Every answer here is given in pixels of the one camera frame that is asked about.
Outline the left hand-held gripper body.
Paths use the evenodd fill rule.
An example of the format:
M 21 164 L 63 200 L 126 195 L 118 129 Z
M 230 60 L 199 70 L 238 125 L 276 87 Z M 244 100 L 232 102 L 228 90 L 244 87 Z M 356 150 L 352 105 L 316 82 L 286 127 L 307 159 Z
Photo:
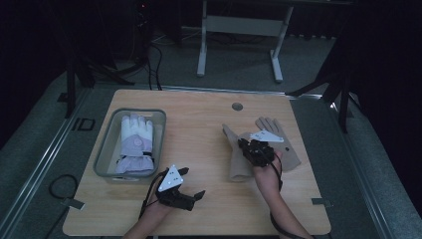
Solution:
M 155 195 L 161 204 L 169 207 L 191 211 L 195 204 L 193 196 L 188 196 L 179 191 L 179 187 L 184 182 L 183 175 L 178 173 L 178 168 L 171 165 L 159 173 Z

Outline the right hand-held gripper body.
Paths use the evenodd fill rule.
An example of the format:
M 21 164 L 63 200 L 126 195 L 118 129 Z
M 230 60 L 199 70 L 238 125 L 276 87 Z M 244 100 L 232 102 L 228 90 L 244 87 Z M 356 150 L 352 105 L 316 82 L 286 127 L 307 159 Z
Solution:
M 247 145 L 244 156 L 254 165 L 264 167 L 274 159 L 274 149 L 271 142 L 283 142 L 284 140 L 263 129 L 250 134 L 250 139 L 254 140 L 252 145 Z

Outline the beige knit glove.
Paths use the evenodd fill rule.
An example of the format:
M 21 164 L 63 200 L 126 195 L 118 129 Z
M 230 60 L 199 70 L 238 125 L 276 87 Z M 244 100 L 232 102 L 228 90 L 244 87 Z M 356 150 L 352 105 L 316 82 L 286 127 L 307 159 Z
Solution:
M 283 171 L 291 171 L 301 164 L 300 159 L 297 156 L 296 151 L 292 147 L 287 135 L 285 134 L 282 125 L 277 119 L 259 117 L 255 121 L 256 126 L 259 129 L 265 129 L 268 132 L 281 137 L 283 142 L 271 142 L 270 146 L 279 151 L 281 156 L 281 163 Z
M 237 135 L 224 123 L 222 124 L 222 127 L 223 133 L 226 135 L 226 138 L 232 148 L 229 178 L 235 182 L 245 181 L 253 176 L 253 170 L 250 163 L 243 155 L 243 150 L 239 146 L 238 140 L 242 136 L 248 136 L 249 134 L 245 132 L 241 135 Z

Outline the lavender ski glove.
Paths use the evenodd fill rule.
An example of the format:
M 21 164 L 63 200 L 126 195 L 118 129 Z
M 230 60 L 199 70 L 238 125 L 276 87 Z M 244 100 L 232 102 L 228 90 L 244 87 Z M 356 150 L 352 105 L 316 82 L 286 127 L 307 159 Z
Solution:
M 123 116 L 120 125 L 120 159 L 130 160 L 126 173 L 147 172 L 154 168 L 153 123 L 138 114 Z
M 130 170 L 130 160 L 128 158 L 119 159 L 116 163 L 115 172 L 122 174 Z

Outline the clear grey plastic basket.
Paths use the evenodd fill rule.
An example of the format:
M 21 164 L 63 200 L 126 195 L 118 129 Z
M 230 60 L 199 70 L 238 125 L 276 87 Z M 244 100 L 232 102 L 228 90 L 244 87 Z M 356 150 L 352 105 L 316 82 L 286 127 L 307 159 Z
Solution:
M 121 159 L 121 120 L 131 114 L 138 114 L 153 125 L 152 162 L 153 168 L 147 171 L 117 173 L 117 163 Z M 94 172 L 108 183 L 139 182 L 149 183 L 157 173 L 166 127 L 166 113 L 158 109 L 117 109 L 110 117 L 105 135 L 94 162 Z

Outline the person's left hand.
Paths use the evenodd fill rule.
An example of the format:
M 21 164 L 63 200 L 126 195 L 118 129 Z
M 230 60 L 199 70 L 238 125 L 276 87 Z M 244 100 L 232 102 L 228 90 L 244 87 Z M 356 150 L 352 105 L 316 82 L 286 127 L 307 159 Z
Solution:
M 161 204 L 157 198 L 151 197 L 147 202 L 146 207 L 143 211 L 142 218 L 154 219 L 161 221 L 163 220 L 171 211 L 172 207 Z

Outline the person's right hand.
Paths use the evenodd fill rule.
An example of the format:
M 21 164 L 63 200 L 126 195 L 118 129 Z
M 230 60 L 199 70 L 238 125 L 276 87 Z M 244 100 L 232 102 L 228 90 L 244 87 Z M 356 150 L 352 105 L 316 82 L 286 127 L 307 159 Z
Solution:
M 263 195 L 279 194 L 281 189 L 282 154 L 275 152 L 273 161 L 265 166 L 253 168 L 257 186 Z

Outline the grey tape piece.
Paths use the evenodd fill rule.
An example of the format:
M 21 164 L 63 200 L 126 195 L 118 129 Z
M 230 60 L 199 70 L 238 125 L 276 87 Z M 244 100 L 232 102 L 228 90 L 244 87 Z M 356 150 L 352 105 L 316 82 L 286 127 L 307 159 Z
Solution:
M 78 210 L 83 210 L 84 207 L 85 207 L 85 203 L 84 202 L 79 201 L 79 200 L 74 199 L 74 198 L 65 198 L 62 201 L 62 204 L 65 205 L 65 206 L 67 206 L 67 207 L 78 209 Z
M 313 205 L 323 205 L 325 208 L 333 207 L 333 204 L 329 200 L 324 199 L 324 198 L 313 198 L 312 204 Z

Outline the black metal stand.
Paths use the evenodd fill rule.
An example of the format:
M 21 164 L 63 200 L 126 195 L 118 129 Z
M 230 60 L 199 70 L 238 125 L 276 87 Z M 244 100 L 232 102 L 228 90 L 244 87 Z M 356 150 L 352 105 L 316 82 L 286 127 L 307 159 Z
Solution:
M 120 85 L 133 86 L 132 82 L 124 80 L 118 74 L 92 60 L 80 49 L 65 15 L 57 6 L 57 0 L 42 0 L 40 8 L 48 19 L 66 59 L 67 92 L 64 98 L 64 102 L 67 104 L 66 119 L 72 115 L 77 105 L 76 79 L 79 79 L 83 87 L 92 88 L 96 83 L 92 70 L 99 71 Z
M 344 133 L 347 133 L 346 117 L 352 67 L 347 57 L 339 51 L 331 50 L 319 69 L 316 79 L 298 90 L 287 92 L 287 96 L 299 97 L 317 87 L 327 84 L 321 99 L 327 104 L 333 104 L 340 97 L 338 108 L 338 124 Z

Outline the white metal frame desk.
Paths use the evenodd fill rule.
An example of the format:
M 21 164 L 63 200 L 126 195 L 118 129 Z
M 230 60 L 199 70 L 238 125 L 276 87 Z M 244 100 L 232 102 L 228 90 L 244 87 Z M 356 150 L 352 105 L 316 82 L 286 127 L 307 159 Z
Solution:
M 270 60 L 276 83 L 283 81 L 283 73 L 279 61 L 284 38 L 290 25 L 290 20 L 296 6 L 350 6 L 354 0 L 263 0 L 265 4 L 286 6 L 287 10 L 282 20 L 255 19 L 232 16 L 217 16 L 207 13 L 208 0 L 202 1 L 201 45 L 196 75 L 204 77 L 207 60 L 207 33 L 227 33 L 276 37 L 277 45 L 272 49 Z

